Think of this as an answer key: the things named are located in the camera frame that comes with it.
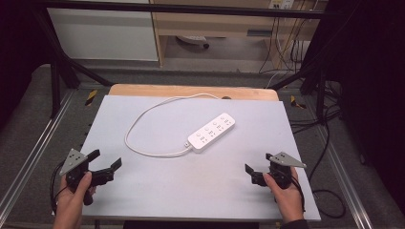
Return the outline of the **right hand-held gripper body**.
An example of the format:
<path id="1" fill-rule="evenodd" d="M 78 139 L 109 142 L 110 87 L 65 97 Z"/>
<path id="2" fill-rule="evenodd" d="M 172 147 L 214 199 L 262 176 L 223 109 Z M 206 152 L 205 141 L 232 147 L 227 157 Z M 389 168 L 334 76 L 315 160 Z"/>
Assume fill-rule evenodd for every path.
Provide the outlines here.
<path id="1" fill-rule="evenodd" d="M 292 167 L 306 168 L 307 165 L 287 153 L 281 152 L 273 155 L 269 161 L 268 174 L 273 177 L 281 189 L 287 189 L 291 184 L 300 189 L 299 182 L 292 175 Z"/>

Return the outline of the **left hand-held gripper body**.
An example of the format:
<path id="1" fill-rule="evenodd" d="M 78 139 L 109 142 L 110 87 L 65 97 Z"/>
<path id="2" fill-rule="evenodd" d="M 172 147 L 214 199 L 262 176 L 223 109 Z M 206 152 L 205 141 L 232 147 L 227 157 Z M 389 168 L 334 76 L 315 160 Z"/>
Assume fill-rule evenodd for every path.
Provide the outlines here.
<path id="1" fill-rule="evenodd" d="M 84 177 L 84 174 L 89 171 L 87 155 L 83 155 L 79 151 L 72 149 L 65 159 L 65 162 L 60 171 L 61 176 L 66 176 L 67 187 L 75 192 L 79 181 Z M 90 186 L 97 187 L 105 185 L 107 182 L 114 179 L 114 174 L 110 172 L 110 167 L 98 171 L 92 171 L 92 181 Z"/>

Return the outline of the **white power strip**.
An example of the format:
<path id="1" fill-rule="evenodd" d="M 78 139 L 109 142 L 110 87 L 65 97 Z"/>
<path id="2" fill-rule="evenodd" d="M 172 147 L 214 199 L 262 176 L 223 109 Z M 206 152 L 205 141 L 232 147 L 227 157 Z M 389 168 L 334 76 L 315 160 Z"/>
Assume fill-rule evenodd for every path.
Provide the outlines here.
<path id="1" fill-rule="evenodd" d="M 201 153 L 216 140 L 226 135 L 234 126 L 235 119 L 227 113 L 222 113 L 203 125 L 187 138 L 187 143 L 196 153 Z"/>

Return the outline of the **person's right hand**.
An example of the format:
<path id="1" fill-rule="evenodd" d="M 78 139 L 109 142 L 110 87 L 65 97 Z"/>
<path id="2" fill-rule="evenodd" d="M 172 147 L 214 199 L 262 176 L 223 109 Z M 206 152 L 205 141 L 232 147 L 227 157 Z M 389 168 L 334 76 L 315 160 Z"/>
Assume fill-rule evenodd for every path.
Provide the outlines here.
<path id="1" fill-rule="evenodd" d="M 267 187 L 274 195 L 283 223 L 288 223 L 297 219 L 304 218 L 302 198 L 299 189 L 291 184 L 287 189 L 281 189 L 273 177 L 263 173 L 263 178 Z"/>

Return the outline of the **person's left hand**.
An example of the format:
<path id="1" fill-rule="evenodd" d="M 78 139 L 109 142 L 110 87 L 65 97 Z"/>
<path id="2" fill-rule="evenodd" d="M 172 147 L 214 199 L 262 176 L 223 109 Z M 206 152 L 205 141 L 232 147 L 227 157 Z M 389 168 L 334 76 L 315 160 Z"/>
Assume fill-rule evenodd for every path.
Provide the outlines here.
<path id="1" fill-rule="evenodd" d="M 61 193 L 58 196 L 55 219 L 79 220 L 82 216 L 83 199 L 90 188 L 92 173 L 86 172 L 74 193 L 67 189 L 66 176 L 60 182 Z"/>

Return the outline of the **yellow black striped tape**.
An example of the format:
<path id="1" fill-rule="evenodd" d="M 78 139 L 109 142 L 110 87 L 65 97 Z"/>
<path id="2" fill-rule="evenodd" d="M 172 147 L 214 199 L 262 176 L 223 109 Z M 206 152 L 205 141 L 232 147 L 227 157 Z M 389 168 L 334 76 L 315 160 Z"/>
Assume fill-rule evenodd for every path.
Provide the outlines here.
<path id="1" fill-rule="evenodd" d="M 96 97 L 97 90 L 91 90 L 86 101 L 85 101 L 85 106 L 91 106 L 94 98 Z"/>
<path id="2" fill-rule="evenodd" d="M 297 100 L 296 100 L 296 97 L 294 95 L 290 96 L 290 106 L 291 107 L 297 107 L 297 108 L 300 108 L 300 109 L 306 109 L 307 108 L 307 105 L 298 103 Z"/>

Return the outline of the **light grey board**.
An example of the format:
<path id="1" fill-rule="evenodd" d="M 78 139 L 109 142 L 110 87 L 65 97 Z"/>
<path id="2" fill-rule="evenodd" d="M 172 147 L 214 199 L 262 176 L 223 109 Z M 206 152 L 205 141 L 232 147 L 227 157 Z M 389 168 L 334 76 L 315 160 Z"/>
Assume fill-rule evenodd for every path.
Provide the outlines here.
<path id="1" fill-rule="evenodd" d="M 188 136 L 222 113 L 235 126 L 181 156 Z M 280 216 L 273 195 L 252 184 L 245 164 L 265 172 L 266 153 L 300 156 L 282 102 L 202 97 L 107 95 L 82 147 L 93 150 L 93 170 L 122 161 L 83 211 L 98 219 L 271 221 Z"/>

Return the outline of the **wooden table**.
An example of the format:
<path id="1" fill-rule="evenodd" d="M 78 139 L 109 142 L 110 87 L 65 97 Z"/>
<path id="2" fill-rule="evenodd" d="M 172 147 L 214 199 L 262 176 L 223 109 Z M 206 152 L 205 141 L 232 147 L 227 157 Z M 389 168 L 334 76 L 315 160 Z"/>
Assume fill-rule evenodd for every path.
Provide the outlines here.
<path id="1" fill-rule="evenodd" d="M 192 94 L 213 94 L 219 98 L 278 101 L 278 94 L 269 89 L 251 89 L 245 87 L 200 87 L 176 85 L 116 84 L 109 95 L 136 96 L 189 96 Z"/>

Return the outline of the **white cabinet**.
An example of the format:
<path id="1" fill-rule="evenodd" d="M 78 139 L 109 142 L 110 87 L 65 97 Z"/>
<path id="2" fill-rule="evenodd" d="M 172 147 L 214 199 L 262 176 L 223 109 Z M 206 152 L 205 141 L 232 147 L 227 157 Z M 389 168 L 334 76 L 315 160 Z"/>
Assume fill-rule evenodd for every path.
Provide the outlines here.
<path id="1" fill-rule="evenodd" d="M 151 14 L 48 9 L 64 52 L 74 59 L 157 61 Z"/>

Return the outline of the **white chair base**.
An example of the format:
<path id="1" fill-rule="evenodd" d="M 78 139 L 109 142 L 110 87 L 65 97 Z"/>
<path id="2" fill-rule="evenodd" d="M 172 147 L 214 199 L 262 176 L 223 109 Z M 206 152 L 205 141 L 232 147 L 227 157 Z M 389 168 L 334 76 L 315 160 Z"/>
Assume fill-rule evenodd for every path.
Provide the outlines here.
<path id="1" fill-rule="evenodd" d="M 188 44 L 202 46 L 204 49 L 209 48 L 209 44 L 204 36 L 178 36 L 178 39 Z"/>

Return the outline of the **aluminium rail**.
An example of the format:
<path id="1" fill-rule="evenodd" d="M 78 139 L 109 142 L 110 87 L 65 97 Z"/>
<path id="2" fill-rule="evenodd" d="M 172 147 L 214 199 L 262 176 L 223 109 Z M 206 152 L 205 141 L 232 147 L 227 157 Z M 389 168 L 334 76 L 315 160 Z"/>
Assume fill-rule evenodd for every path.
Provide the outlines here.
<path id="1" fill-rule="evenodd" d="M 0 200 L 0 228 L 5 224 L 15 202 L 18 200 L 22 190 L 24 189 L 28 179 L 30 178 L 33 169 L 36 167 L 39 159 L 47 148 L 52 136 L 57 129 L 62 117 L 69 108 L 75 90 L 68 90 L 60 103 L 60 110 L 55 117 L 51 118 L 41 136 L 36 141 L 24 164 L 17 173 L 16 178 L 9 187 L 6 194 Z"/>
<path id="2" fill-rule="evenodd" d="M 329 158 L 330 166 L 336 176 L 337 182 L 343 193 L 345 201 L 347 202 L 349 209 L 352 213 L 352 217 L 357 225 L 358 229 L 373 229 L 373 224 L 369 218 L 367 211 L 365 210 L 363 203 L 357 194 L 352 180 L 346 171 L 341 159 L 339 158 L 337 151 L 331 141 L 330 134 L 325 126 L 317 128 L 319 135 L 323 141 L 327 143 L 326 155 Z"/>

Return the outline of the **white wall socket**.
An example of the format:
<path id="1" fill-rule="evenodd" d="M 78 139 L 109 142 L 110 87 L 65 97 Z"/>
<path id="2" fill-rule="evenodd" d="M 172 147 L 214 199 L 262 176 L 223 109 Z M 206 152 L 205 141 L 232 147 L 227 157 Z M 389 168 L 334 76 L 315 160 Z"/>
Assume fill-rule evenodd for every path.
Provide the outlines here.
<path id="1" fill-rule="evenodd" d="M 270 0 L 268 7 L 276 10 L 290 10 L 294 0 Z"/>

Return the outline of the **black metal frame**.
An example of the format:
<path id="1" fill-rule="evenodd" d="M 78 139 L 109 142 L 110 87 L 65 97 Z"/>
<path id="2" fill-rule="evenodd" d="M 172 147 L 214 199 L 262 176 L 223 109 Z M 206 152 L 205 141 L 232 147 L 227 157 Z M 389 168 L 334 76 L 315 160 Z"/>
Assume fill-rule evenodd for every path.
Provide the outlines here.
<path id="1" fill-rule="evenodd" d="M 66 54 L 52 29 L 52 24 L 44 18 L 44 11 L 47 8 L 69 9 L 69 10 L 109 10 L 109 11 L 139 11 L 158 13 L 185 13 L 185 14 L 212 14 L 212 15 L 232 15 L 232 16 L 256 16 L 256 17 L 282 17 L 299 19 L 332 19 L 339 16 L 338 12 L 327 12 L 319 10 L 261 10 L 254 8 L 237 7 L 214 7 L 196 5 L 170 5 L 170 4 L 143 4 L 143 3 L 122 3 L 122 2 L 100 2 L 100 1 L 79 1 L 79 0 L 33 0 L 31 11 L 34 18 L 45 33 L 53 54 L 52 66 L 52 86 L 53 86 L 53 113 L 55 116 L 60 105 L 58 104 L 59 86 L 57 66 L 61 67 L 62 78 L 69 88 L 77 88 L 78 78 L 74 70 L 84 73 L 94 81 L 103 86 L 111 87 L 113 82 L 88 70 L 81 64 L 75 62 Z"/>

